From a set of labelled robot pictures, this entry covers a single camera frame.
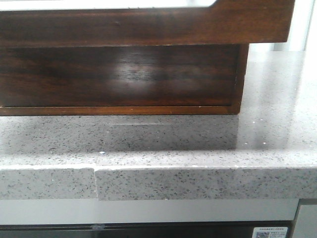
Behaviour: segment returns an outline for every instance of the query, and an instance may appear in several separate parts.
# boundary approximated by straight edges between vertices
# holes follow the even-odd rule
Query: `speckled countertop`
[[[0,117],[0,199],[317,198],[317,78],[252,53],[237,116]]]

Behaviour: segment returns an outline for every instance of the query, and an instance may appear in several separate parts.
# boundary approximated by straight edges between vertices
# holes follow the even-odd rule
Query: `wood grain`
[[[3,107],[228,106],[238,45],[0,50]]]
[[[287,40],[294,0],[207,8],[0,12],[0,47],[248,44]]]

